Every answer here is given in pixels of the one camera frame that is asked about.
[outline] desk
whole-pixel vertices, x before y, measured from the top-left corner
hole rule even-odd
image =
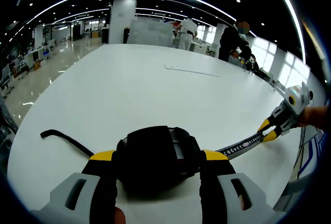
[[[192,41],[190,51],[206,55],[207,44]]]
[[[51,49],[50,49],[50,45],[46,45],[46,46],[42,46],[42,47],[39,47],[37,49],[34,49],[33,51],[27,53],[25,56],[24,56],[24,61],[26,62],[27,66],[29,69],[31,69],[35,63],[34,59],[33,59],[33,54],[35,52],[38,52],[38,59],[40,61],[43,61],[44,60],[44,55],[43,55],[43,52],[44,50],[48,50],[49,53],[53,56],[52,52],[51,52]]]
[[[167,70],[176,65],[212,71],[220,77]],[[253,135],[282,97],[255,75],[219,59],[180,49],[139,44],[105,44],[59,76],[25,116],[11,149],[8,179],[25,206],[41,209],[50,192],[87,158],[58,137],[57,129],[92,152],[115,149],[130,132],[157,125],[181,127],[201,149],[216,150]],[[266,193],[274,206],[290,178],[300,129],[260,144],[231,160]],[[126,198],[117,183],[116,206],[127,223],[200,223],[199,174],[172,189],[167,198]]]

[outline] person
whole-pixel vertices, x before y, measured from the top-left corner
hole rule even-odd
[[[233,26],[229,26],[224,30],[219,41],[221,47],[219,49],[218,59],[228,62],[230,55],[234,58],[239,58],[240,55],[240,57],[246,60],[249,59],[251,53],[249,43],[244,39],[244,35],[240,35],[238,31],[238,26],[241,26],[243,23],[246,24],[246,22],[238,19]],[[236,52],[237,47],[242,50],[241,54]]]
[[[176,28],[176,35],[178,34],[178,31],[181,30],[182,33],[179,38],[179,45],[178,48],[182,50],[189,50],[192,41],[196,38],[198,35],[198,27],[195,25],[195,23],[192,21],[191,17],[187,17],[187,19],[183,20],[180,25]]]
[[[301,127],[308,125],[327,131],[328,129],[328,106],[322,107],[305,107],[298,119]]]

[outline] white pillar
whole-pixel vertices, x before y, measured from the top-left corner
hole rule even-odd
[[[224,29],[226,29],[228,26],[225,25],[225,24],[221,24],[221,23],[218,23],[217,24],[217,27],[216,27],[216,32],[215,32],[215,38],[214,38],[214,44],[218,44],[219,45],[219,40],[221,39],[222,37],[222,34],[224,32]]]
[[[203,41],[206,41],[208,31],[209,31],[209,26],[206,26],[206,28],[205,28],[205,32],[203,33],[203,38],[202,38]]]
[[[109,43],[122,44],[124,28],[134,19],[137,0],[114,0],[110,16]]]
[[[42,24],[35,27],[34,33],[35,33],[35,48],[37,48],[42,45]]]
[[[81,25],[81,32],[80,32],[80,34],[82,35],[83,32],[85,31],[85,21],[79,21],[79,24]]]

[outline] dark hair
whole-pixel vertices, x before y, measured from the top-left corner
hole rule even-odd
[[[246,21],[245,17],[240,16],[240,17],[237,18],[237,20],[236,20],[236,22],[235,22],[234,24],[236,24],[236,26],[238,26],[238,24],[239,24],[240,22],[244,22],[244,21]]]

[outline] white shirt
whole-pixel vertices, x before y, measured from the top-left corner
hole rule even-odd
[[[198,30],[197,25],[191,19],[183,20],[180,25],[182,26],[182,33],[186,33],[189,30],[194,34]]]

